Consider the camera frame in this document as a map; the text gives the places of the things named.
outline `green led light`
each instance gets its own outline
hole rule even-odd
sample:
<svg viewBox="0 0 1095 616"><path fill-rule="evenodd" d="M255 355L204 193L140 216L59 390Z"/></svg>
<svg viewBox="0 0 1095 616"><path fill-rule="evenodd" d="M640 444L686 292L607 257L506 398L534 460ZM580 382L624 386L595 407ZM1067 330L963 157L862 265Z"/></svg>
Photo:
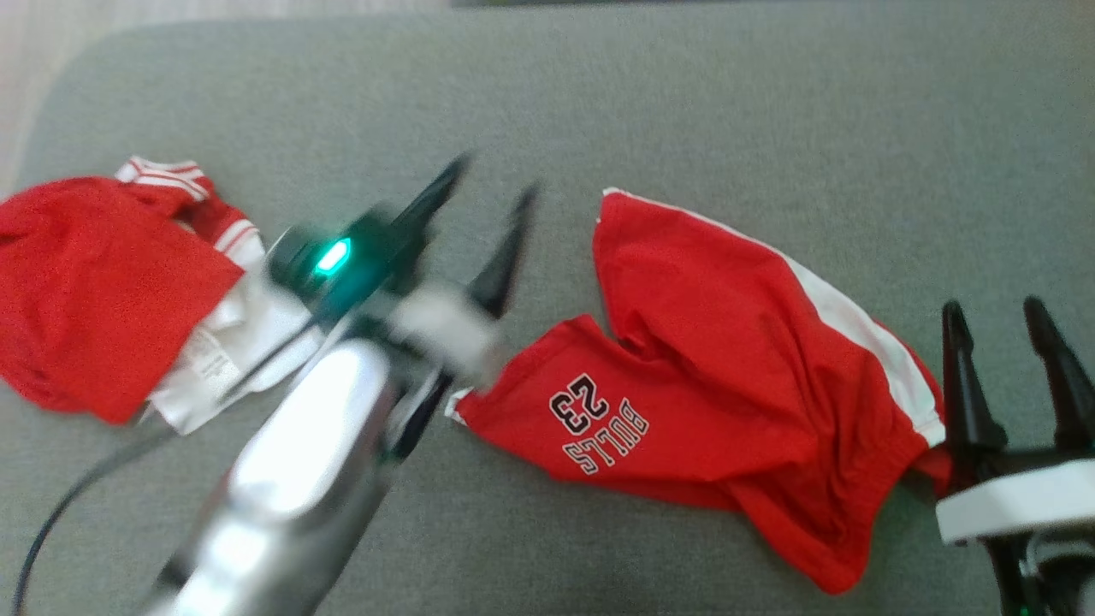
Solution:
<svg viewBox="0 0 1095 616"><path fill-rule="evenodd" d="M349 240L338 240L333 246L327 248L326 254L315 264L315 270L321 274L330 274L349 258Z"/></svg>

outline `clothing tag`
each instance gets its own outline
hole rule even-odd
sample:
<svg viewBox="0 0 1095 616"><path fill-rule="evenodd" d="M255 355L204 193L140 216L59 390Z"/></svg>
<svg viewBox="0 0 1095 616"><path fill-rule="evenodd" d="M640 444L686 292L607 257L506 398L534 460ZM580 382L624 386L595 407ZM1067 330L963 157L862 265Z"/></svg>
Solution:
<svg viewBox="0 0 1095 616"><path fill-rule="evenodd" d="M191 364L205 387L209 399L216 400L228 392L242 373L224 352L220 342L204 327L194 328L189 340L183 346L181 356Z"/></svg>

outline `red shorts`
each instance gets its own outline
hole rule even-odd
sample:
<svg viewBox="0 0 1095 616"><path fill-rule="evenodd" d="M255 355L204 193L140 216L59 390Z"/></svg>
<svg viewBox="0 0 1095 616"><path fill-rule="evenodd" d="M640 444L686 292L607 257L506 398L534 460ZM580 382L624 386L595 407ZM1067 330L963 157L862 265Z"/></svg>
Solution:
<svg viewBox="0 0 1095 616"><path fill-rule="evenodd" d="M253 228L193 162L134 156L118 178L13 195L0 205L0 377L44 408L129 421L243 275L221 251Z"/></svg>
<svg viewBox="0 0 1095 616"><path fill-rule="evenodd" d="M920 360L800 264L607 190L593 259L615 340L560 324L457 414L568 481L744 511L830 593L866 568L900 476L944 439Z"/></svg>

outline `black robot claw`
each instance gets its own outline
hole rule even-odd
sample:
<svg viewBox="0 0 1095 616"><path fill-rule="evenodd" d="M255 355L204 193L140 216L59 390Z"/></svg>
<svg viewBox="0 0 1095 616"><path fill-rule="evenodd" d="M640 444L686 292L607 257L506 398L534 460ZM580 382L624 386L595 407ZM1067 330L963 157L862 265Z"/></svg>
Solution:
<svg viewBox="0 0 1095 616"><path fill-rule="evenodd" d="M429 219L434 217L434 213L452 196L452 191L456 190L460 179L463 178L464 173L468 171L468 165L471 164L471 154L465 152L453 159L411 201L411 205L400 212L392 222L392 225L399 229L425 229Z"/></svg>
<svg viewBox="0 0 1095 616"><path fill-rule="evenodd" d="M539 186L533 184L521 193L510 214L506 236L480 274L468 284L468 294L495 319L506 313L539 191Z"/></svg>
<svg viewBox="0 0 1095 616"><path fill-rule="evenodd" d="M1007 435L989 411L973 368L973 337L957 301L943 306L943 392L947 409L947 440L952 450L999 452Z"/></svg>
<svg viewBox="0 0 1095 616"><path fill-rule="evenodd" d="M1061 451L1090 450L1095 443L1095 387L1041 299L1027 297L1023 312L1030 345L1046 365L1057 417L1053 444Z"/></svg>

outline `gray fabric surface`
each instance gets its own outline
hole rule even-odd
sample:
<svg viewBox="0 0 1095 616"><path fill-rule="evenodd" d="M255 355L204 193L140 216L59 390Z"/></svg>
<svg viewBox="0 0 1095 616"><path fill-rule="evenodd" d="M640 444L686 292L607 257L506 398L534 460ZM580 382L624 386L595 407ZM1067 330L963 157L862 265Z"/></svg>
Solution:
<svg viewBox="0 0 1095 616"><path fill-rule="evenodd" d="M600 299L590 237L616 185L784 249L941 368L963 300L1014 443L1052 422L1021 301L1095 369L1095 8L775 2L194 24L117 36L59 79L20 184L193 158L275 236L405 201L479 158L433 248L466 279L512 197L546 185L505 329L515 348ZM277 402L105 481L58 526L31 614L117 614ZM0 391L0 591L55 500L142 432ZM863 582L818 591L745 518L552 483L438 420L322 614L993 614L979 548L940 545L899 487Z"/></svg>

